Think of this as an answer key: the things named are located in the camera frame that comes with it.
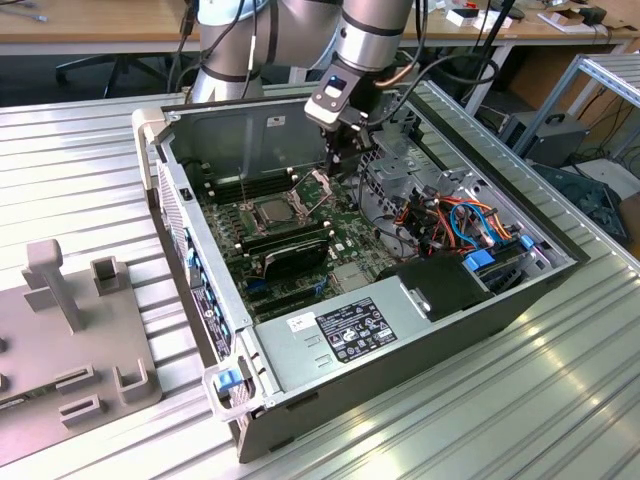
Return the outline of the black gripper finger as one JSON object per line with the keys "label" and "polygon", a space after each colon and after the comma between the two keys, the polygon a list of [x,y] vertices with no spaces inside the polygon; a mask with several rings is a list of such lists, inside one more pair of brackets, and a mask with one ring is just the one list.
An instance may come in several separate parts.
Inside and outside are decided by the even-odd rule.
{"label": "black gripper finger", "polygon": [[369,116],[365,112],[359,112],[350,124],[354,132],[352,144],[356,151],[370,151],[373,148],[373,140],[369,132]]}
{"label": "black gripper finger", "polygon": [[351,137],[346,127],[338,127],[334,131],[325,130],[326,157],[324,170],[328,176],[335,175],[340,170],[342,158],[351,146]]}

